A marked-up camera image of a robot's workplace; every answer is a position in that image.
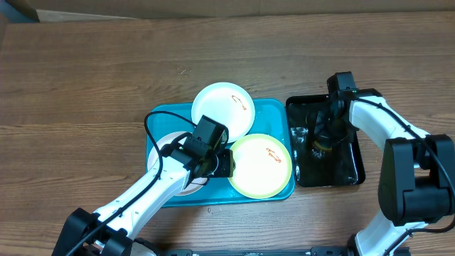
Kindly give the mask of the green yellow sponge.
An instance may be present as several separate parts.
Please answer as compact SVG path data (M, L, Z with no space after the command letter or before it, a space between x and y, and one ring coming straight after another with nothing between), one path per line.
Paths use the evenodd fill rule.
M314 140L312 143L312 147L320 152L332 152L332 148L329 146L324 146L323 144L320 144L317 140Z

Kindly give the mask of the white plate with sauce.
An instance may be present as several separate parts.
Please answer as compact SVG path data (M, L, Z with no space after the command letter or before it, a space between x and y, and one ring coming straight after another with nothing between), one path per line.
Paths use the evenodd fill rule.
M191 119L198 123L205 115L225 125L229 143L244 137L252 128L255 105L245 89L231 82L216 82L203 88L193 101Z

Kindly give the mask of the yellow-green rimmed plate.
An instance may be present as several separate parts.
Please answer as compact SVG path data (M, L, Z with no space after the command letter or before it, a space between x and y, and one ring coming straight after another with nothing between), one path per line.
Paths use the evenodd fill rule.
M253 199L271 198L291 179L291 157L287 148L266 134L249 134L231 147L235 170L228 179L240 194Z

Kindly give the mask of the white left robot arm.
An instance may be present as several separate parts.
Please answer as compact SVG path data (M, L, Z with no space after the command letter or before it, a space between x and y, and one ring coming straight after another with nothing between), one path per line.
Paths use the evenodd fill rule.
M134 239L151 217L195 178L229 177L235 169L230 149L210 150L193 155L194 146L210 149L211 144L193 143L190 132L173 132L159 140L149 153L148 172L116 200L94 213L78 208L65 221L54 255L79 255L83 244L99 242L101 255L130 255Z

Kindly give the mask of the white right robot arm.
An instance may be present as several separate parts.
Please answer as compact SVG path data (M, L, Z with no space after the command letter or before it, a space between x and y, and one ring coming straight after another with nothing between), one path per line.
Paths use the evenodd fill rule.
M366 228L352 235L348 255L396 255L415 233L454 214L454 142L430 135L398 115L381 96L319 96L306 115L309 155L352 144L362 130L382 150L378 185L380 209Z

